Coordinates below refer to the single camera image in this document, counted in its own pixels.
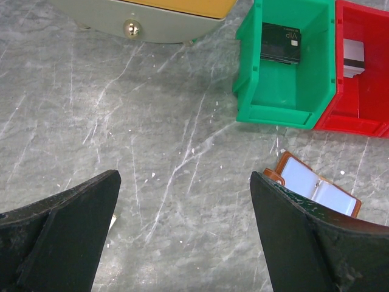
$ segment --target black vip card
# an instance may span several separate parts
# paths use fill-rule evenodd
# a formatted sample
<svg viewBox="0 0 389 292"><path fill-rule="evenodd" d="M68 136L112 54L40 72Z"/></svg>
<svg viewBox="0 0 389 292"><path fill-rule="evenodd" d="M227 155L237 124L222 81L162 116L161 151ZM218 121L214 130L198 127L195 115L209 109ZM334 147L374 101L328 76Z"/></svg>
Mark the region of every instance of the black vip card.
<svg viewBox="0 0 389 292"><path fill-rule="evenodd" d="M262 23L262 59L286 64L299 64L300 57L300 29Z"/></svg>

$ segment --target silver ball knob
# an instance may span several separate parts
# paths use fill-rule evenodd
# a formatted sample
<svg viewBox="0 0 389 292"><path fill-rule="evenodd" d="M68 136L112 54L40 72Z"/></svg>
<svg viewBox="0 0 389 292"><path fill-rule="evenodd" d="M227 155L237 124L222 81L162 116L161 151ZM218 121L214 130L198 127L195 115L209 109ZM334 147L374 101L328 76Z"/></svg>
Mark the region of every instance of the silver ball knob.
<svg viewBox="0 0 389 292"><path fill-rule="evenodd" d="M124 22L123 30L126 37L134 39L139 35L142 27L137 21L129 19Z"/></svg>

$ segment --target red plastic container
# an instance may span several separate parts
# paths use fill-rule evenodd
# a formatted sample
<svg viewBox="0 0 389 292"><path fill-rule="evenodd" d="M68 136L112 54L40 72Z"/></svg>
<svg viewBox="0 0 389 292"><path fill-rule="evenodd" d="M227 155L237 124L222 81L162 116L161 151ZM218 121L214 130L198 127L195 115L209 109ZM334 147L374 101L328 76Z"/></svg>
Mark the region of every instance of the red plastic container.
<svg viewBox="0 0 389 292"><path fill-rule="evenodd" d="M343 77L343 39L362 41L365 72ZM389 12L336 2L337 92L314 127L389 137Z"/></svg>

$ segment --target green bin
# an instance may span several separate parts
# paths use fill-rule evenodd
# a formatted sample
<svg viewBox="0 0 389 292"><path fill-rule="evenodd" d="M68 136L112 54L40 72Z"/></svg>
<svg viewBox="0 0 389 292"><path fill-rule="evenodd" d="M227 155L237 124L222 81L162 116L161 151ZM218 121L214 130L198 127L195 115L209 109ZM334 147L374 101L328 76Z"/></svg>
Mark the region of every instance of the green bin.
<svg viewBox="0 0 389 292"><path fill-rule="evenodd" d="M262 22L301 30L300 64L261 60ZM312 129L336 91L335 1L255 0L236 38L236 120Z"/></svg>

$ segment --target orange surface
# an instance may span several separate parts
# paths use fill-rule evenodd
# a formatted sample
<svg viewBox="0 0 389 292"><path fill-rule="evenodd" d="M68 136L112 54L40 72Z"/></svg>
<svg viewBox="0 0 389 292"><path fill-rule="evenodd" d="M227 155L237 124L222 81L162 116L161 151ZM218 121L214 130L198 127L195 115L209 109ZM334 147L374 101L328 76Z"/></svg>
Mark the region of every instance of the orange surface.
<svg viewBox="0 0 389 292"><path fill-rule="evenodd" d="M126 2L184 12L193 15L225 18L236 0L123 0Z"/></svg>

